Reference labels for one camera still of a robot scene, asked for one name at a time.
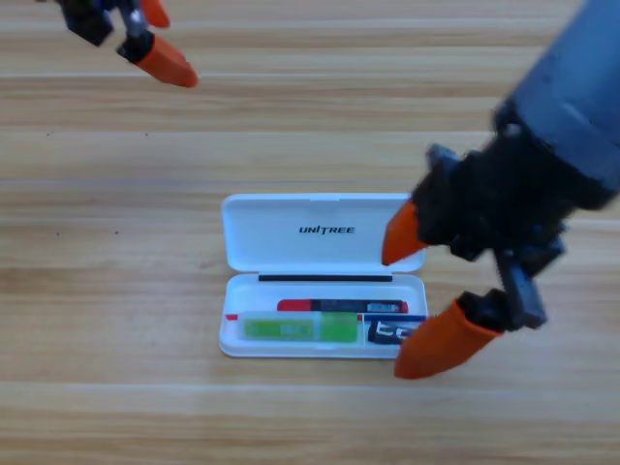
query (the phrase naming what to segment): wood grain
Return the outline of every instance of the wood grain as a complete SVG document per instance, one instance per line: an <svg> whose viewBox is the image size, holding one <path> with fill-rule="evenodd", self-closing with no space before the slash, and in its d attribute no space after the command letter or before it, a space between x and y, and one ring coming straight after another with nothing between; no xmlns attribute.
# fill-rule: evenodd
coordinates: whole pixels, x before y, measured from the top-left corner
<svg viewBox="0 0 620 465"><path fill-rule="evenodd" d="M166 87L0 0L0 463L613 464L620 205L571 220L550 322L416 383L388 361L244 360L217 344L222 200L404 192L494 106L576 0L176 0L201 73ZM429 307L498 285L432 249Z"/></svg>

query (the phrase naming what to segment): black strip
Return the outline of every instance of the black strip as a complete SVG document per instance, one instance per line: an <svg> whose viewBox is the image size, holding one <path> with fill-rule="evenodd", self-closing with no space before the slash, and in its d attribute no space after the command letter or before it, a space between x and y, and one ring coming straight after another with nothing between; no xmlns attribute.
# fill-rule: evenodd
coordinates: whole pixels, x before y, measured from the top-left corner
<svg viewBox="0 0 620 465"><path fill-rule="evenodd" d="M313 282L371 282L391 283L389 275L366 276L366 275L328 275L328 274L260 274L259 281L313 281Z"/></svg>

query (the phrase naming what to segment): orange fingertip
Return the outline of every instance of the orange fingertip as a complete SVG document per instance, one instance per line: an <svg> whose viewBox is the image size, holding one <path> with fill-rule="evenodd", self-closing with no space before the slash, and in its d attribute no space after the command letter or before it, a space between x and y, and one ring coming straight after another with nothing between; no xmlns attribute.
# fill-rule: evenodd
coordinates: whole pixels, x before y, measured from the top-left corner
<svg viewBox="0 0 620 465"><path fill-rule="evenodd" d="M418 239L416 205L406 201L387 224L381 262L395 264L427 247Z"/></svg>
<svg viewBox="0 0 620 465"><path fill-rule="evenodd" d="M469 322L454 301L448 310L425 321L403 342L394 376L416 380L443 373L466 362L502 335Z"/></svg>
<svg viewBox="0 0 620 465"><path fill-rule="evenodd" d="M154 35L153 48L138 63L141 70L167 84L181 87L195 87L199 76L176 47L158 35Z"/></svg>

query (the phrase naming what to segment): open white case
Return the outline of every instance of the open white case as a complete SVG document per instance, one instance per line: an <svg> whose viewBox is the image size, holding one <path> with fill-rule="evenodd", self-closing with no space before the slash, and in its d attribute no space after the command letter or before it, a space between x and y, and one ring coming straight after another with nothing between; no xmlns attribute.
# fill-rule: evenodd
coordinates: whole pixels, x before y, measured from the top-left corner
<svg viewBox="0 0 620 465"><path fill-rule="evenodd" d="M403 300L410 315L428 316L422 281L411 274L425 252L381 265L386 225L404 193L242 194L222 204L229 265L242 274L227 286L220 348L231 357L396 358L398 345L251 341L231 315L273 312L282 299Z"/></svg>

